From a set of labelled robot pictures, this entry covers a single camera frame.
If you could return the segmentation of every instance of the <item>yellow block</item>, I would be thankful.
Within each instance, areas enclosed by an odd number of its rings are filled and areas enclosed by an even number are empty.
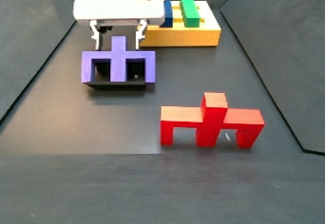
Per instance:
[[[186,28],[180,1],[172,1],[173,27],[149,26],[142,47],[215,47],[219,45],[221,28],[207,1],[196,1],[201,22],[200,28]]]

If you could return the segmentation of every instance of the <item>purple arch block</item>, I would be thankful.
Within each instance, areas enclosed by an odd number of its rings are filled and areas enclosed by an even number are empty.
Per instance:
[[[112,61],[112,82],[124,83],[128,81],[128,59],[145,60],[145,81],[149,84],[156,82],[156,52],[128,51],[128,40],[125,36],[113,37],[113,51],[85,51],[82,56],[82,83],[94,82],[96,63]]]

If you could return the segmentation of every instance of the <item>green block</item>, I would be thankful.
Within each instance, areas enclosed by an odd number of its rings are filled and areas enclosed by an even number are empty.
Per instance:
[[[200,13],[194,0],[181,0],[186,28],[200,28]]]

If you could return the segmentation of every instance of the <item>block leg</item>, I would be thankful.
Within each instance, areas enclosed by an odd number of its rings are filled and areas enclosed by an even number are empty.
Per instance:
[[[251,148],[261,132],[263,132],[261,128],[239,129],[237,131],[239,148]]]
[[[197,146],[216,147],[220,130],[216,128],[201,128],[196,131]]]
[[[174,127],[169,121],[161,121],[161,145],[173,145]]]

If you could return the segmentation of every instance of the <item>red block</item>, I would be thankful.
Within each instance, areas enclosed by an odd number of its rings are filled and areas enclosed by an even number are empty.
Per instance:
[[[173,145],[176,127],[196,128],[197,146],[215,147],[221,129],[236,129],[240,148],[251,148],[265,126],[259,109],[229,108],[225,93],[207,92],[201,107],[164,106],[162,145]]]

